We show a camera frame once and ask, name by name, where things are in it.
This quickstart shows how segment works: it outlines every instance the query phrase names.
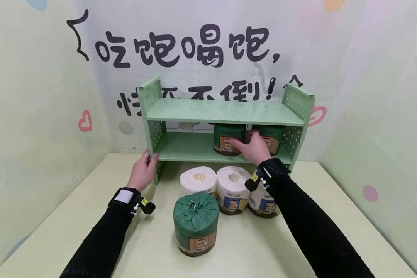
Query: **green shelf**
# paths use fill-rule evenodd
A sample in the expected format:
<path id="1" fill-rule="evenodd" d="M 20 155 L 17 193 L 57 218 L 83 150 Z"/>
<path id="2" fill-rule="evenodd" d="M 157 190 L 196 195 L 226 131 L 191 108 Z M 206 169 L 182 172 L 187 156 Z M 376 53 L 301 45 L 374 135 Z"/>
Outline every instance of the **green shelf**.
<path id="1" fill-rule="evenodd" d="M 161 98 L 147 112 L 147 120 L 304 126 L 281 103 L 225 102 Z"/>
<path id="2" fill-rule="evenodd" d="M 285 86 L 281 103 L 164 99 L 158 77 L 139 86 L 138 94 L 148 151 L 159 153 L 156 183 L 167 161 L 248 163 L 241 156 L 215 152 L 213 134 L 167 132 L 165 121 L 284 126 L 275 157 L 291 170 L 303 145 L 315 102 L 313 95 L 291 84 Z"/>
<path id="3" fill-rule="evenodd" d="M 159 154 L 160 161 L 250 163 L 240 155 L 229 157 L 215 152 L 213 134 L 206 133 L 166 132 L 154 152 Z M 284 164 L 292 162 L 283 147 L 275 157 Z"/>

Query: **table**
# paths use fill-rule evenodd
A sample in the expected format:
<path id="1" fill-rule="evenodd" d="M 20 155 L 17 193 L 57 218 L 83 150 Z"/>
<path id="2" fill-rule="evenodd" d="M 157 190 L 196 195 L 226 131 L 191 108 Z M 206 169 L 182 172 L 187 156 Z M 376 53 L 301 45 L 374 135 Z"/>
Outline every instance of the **table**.
<path id="1" fill-rule="evenodd" d="M 125 186 L 139 157 L 110 153 L 0 267 L 0 278 L 59 277 L 117 188 Z M 214 170 L 225 166 L 204 165 Z M 159 184 L 144 191 L 156 210 L 133 219 L 113 278 L 248 278 L 264 273 L 266 277 L 315 277 L 284 218 L 262 219 L 249 210 L 235 216 L 220 214 L 217 241 L 208 254 L 183 255 L 174 237 L 173 207 L 180 193 L 180 173 L 197 166 L 202 164 L 168 162 Z M 291 177 L 340 227 L 375 277 L 417 278 L 319 163 L 297 161 Z"/>

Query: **wrist strap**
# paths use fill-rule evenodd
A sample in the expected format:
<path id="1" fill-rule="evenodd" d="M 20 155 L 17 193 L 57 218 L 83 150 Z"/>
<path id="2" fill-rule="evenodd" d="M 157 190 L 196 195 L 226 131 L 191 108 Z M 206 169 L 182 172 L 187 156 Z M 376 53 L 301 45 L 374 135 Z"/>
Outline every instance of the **wrist strap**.
<path id="1" fill-rule="evenodd" d="M 108 207 L 112 205 L 121 205 L 130 213 L 136 215 L 138 207 L 141 207 L 145 214 L 152 214 L 156 206 L 152 202 L 141 196 L 141 193 L 129 187 L 119 188 L 108 203 Z"/>
<path id="2" fill-rule="evenodd" d="M 108 207 L 112 205 L 120 205 L 126 208 L 130 213 L 136 214 L 139 203 L 142 201 L 141 193 L 134 189 L 123 187 L 119 188 L 108 203 Z"/>
<path id="3" fill-rule="evenodd" d="M 258 169 L 253 173 L 252 178 L 246 181 L 246 188 L 255 191 L 261 182 L 267 189 L 278 176 L 287 175 L 290 170 L 281 162 L 279 158 L 271 158 L 259 164 Z"/>

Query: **black sleeve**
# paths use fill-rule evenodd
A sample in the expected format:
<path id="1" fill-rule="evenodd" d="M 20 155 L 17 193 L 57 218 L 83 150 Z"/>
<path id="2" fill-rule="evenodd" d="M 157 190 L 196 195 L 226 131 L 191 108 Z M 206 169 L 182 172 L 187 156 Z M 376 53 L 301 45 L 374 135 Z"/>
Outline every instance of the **black sleeve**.
<path id="1" fill-rule="evenodd" d="M 290 176 L 277 176 L 267 191 L 317 277 L 374 277 L 343 232 Z"/>
<path id="2" fill-rule="evenodd" d="M 112 205 L 77 249 L 60 278 L 109 278 L 119 258 L 133 214 Z"/>

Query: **pastel wall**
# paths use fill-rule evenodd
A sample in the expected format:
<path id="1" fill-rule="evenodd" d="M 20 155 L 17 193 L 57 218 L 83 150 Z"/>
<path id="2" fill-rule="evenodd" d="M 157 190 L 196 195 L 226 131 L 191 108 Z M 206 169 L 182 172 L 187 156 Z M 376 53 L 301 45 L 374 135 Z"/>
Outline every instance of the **pastel wall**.
<path id="1" fill-rule="evenodd" d="M 417 272 L 417 0 L 367 1 L 320 163 Z"/>
<path id="2" fill-rule="evenodd" d="M 64 1 L 0 1 L 0 264 L 109 153 L 71 18 Z"/>
<path id="3" fill-rule="evenodd" d="M 166 98 L 280 102 L 287 82 L 302 86 L 315 94 L 316 108 L 299 159 L 316 161 L 323 152 L 329 114 L 340 107 L 343 56 L 364 1 L 71 2 L 74 18 L 88 11 L 77 28 L 108 113 L 113 152 L 147 147 L 136 87 L 154 76 Z M 213 132 L 208 123 L 167 127 Z"/>

